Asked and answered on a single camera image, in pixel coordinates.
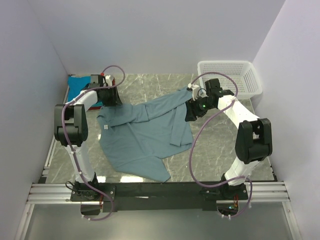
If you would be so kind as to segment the grey-blue t-shirt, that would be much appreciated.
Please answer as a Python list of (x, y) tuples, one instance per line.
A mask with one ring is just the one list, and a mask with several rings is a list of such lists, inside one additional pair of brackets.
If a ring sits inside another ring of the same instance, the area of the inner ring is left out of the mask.
[(163, 159), (189, 150), (194, 141), (185, 120), (191, 98), (183, 87), (136, 105), (102, 107), (99, 143), (113, 169), (156, 182), (169, 180)]

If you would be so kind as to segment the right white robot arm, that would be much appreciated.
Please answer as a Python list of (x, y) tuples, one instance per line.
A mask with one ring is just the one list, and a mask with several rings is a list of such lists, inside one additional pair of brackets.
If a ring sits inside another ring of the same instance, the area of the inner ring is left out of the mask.
[(203, 117), (208, 110), (218, 109), (225, 114), (237, 128), (235, 140), (235, 160), (222, 176), (219, 193), (230, 200), (237, 194), (237, 187), (242, 185), (253, 169), (270, 156), (273, 151), (272, 126), (267, 118), (260, 118), (250, 112), (237, 99), (231, 90), (223, 90), (217, 78), (205, 83), (205, 88), (188, 84), (187, 90), (192, 98), (186, 102), (187, 122), (194, 122)]

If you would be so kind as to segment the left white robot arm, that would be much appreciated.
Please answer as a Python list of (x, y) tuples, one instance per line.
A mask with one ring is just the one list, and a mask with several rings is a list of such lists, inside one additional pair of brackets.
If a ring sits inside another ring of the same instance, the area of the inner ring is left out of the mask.
[(71, 159), (75, 172), (73, 191), (82, 192), (88, 201), (99, 197), (100, 188), (86, 146), (89, 135), (86, 113), (97, 103), (107, 107), (122, 105), (117, 86), (114, 76), (93, 74), (77, 96), (54, 107), (54, 137)]

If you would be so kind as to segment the folded dark red t-shirt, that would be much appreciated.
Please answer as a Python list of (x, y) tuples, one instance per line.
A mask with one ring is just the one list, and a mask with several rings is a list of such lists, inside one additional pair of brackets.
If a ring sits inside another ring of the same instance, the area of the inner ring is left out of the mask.
[[(93, 74), (90, 76), (90, 87), (96, 88), (96, 87), (103, 87), (102, 86), (102, 76), (98, 74)], [(91, 106), (90, 110), (98, 110), (103, 106), (101, 102), (95, 103), (93, 106)]]

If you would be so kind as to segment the folded blue t-shirt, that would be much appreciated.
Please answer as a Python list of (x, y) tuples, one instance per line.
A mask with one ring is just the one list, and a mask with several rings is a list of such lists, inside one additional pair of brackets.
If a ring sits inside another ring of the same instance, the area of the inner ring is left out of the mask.
[(87, 76), (75, 76), (71, 75), (68, 77), (68, 96), (67, 101), (70, 102), (74, 98), (76, 98), (80, 92), (83, 90), (83, 88), (91, 82), (91, 77), (89, 75)]

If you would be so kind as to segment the white plastic basket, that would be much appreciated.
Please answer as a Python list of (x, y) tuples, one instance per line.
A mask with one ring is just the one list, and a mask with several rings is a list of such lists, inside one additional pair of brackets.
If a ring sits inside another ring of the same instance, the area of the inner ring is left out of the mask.
[(219, 79), (223, 90), (231, 90), (233, 93), (238, 88), (237, 98), (248, 100), (262, 94), (263, 88), (254, 65), (245, 60), (204, 60), (197, 64), (199, 75), (208, 72), (218, 74), (207, 74), (199, 78), (199, 84), (205, 87), (205, 82), (210, 79)]

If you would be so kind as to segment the black base beam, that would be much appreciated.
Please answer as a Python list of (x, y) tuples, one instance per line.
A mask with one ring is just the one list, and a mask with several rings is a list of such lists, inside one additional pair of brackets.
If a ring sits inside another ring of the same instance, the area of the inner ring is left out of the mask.
[(102, 210), (183, 210), (216, 211), (219, 201), (246, 201), (249, 191), (245, 184), (227, 184), (206, 188), (195, 182), (119, 182), (100, 183), (98, 188), (107, 194), (101, 197), (85, 184), (76, 184), (71, 191), (71, 202), (103, 203)]

